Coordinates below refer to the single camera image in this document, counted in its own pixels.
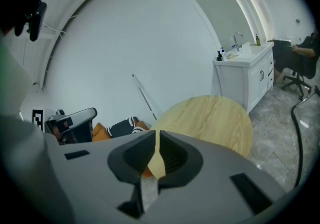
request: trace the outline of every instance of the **table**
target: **table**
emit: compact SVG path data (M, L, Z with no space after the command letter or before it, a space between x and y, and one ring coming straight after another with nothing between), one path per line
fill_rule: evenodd
M159 153L159 131L171 131L228 147L247 157L252 143L252 124L237 102L221 96L193 97L168 109L151 127L156 131L155 153L148 164L156 178L165 176Z

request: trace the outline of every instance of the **chrome faucet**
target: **chrome faucet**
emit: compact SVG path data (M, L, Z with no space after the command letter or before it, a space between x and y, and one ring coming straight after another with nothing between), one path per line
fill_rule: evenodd
M243 35L242 35L241 33L235 33L235 35L234 35L234 43L236 44L236 45L235 45L235 46L236 46L236 50L239 51L239 50L240 50L240 49L239 49L239 44L238 44L237 39L236 39L236 35L237 35L237 34L240 34L241 37L243 37Z

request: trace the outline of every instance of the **seated person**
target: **seated person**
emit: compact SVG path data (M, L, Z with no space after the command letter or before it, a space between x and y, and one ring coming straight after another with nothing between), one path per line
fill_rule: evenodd
M291 50L282 52L275 56L274 61L274 82L279 78L284 68L299 66L305 59L309 58L307 66L314 65L320 56L320 40L318 30L315 27L311 36L307 36L300 45L293 45Z

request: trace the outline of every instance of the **green bottle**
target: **green bottle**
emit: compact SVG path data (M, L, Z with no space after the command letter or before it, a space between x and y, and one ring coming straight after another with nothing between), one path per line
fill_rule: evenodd
M256 40L257 46L261 46L260 39L259 39L258 35L256 34L255 36L256 36L255 40Z

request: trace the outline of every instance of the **marble floor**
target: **marble floor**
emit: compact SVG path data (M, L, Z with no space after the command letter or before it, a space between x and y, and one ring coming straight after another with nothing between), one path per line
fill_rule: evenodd
M283 75L291 76L292 71L285 69L281 77L268 91L249 117L253 125L253 147L248 159L258 168L268 172L286 190L294 187L298 170L298 141L294 123L291 119L291 108L299 102L299 89L296 85L281 87L289 80L282 80ZM316 76L312 80L305 78L307 84L320 87L320 64ZM303 182L319 153L320 139L320 97L314 94L306 102L295 109L299 122L303 144Z

